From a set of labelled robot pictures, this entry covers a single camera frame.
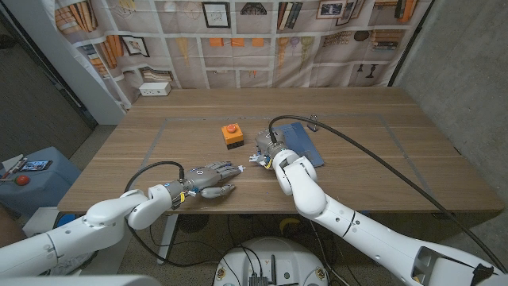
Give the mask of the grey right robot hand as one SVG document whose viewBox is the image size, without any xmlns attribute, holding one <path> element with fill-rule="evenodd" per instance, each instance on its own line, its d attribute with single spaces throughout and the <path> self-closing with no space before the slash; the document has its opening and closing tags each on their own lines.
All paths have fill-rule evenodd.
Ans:
<svg viewBox="0 0 508 286">
<path fill-rule="evenodd" d="M 255 138 L 256 153 L 249 157 L 250 162 L 255 162 L 266 169 L 272 168 L 275 156 L 287 148 L 285 136 L 282 131 L 260 131 Z"/>
</svg>

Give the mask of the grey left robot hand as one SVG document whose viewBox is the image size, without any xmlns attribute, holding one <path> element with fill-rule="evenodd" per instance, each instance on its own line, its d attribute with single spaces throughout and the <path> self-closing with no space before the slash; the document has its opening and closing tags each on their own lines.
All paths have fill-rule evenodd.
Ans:
<svg viewBox="0 0 508 286">
<path fill-rule="evenodd" d="M 226 196 L 235 186 L 227 181 L 243 172 L 242 166 L 231 161 L 218 161 L 191 169 L 184 175 L 184 191 L 190 191 L 205 199 Z"/>
</svg>

